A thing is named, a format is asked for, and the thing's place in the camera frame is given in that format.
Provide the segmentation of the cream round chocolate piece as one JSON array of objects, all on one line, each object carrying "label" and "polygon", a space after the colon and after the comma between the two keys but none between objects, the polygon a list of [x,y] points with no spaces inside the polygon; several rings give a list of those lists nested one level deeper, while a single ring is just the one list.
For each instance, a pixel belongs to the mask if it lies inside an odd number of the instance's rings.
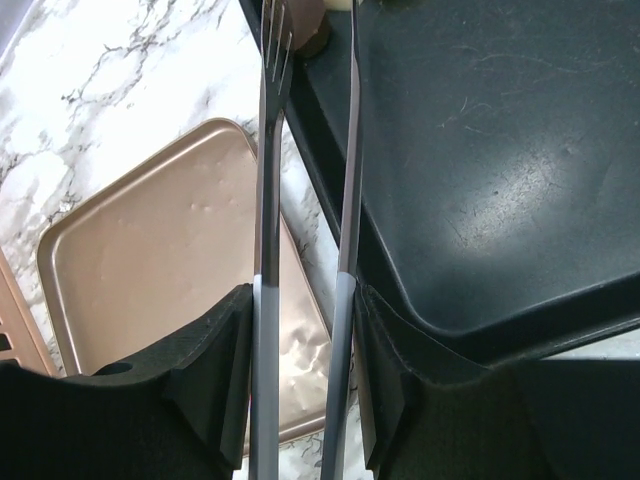
[{"label": "cream round chocolate piece", "polygon": [[331,11],[350,11],[353,6],[353,0],[325,0],[324,3]]}]

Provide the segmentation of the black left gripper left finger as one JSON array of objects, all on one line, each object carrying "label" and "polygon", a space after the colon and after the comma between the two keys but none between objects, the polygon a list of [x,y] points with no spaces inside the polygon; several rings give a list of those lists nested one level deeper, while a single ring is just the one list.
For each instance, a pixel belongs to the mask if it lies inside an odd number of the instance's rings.
[{"label": "black left gripper left finger", "polygon": [[251,358],[252,285],[240,284],[207,312],[93,374],[109,381],[162,380],[161,398],[222,468],[241,466]]}]

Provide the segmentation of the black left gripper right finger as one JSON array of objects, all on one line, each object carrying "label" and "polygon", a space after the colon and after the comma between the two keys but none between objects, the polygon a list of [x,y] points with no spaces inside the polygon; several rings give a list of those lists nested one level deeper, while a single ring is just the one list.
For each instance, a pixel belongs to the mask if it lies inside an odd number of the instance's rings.
[{"label": "black left gripper right finger", "polygon": [[365,465],[374,473],[507,473],[510,373],[471,365],[356,291]]}]

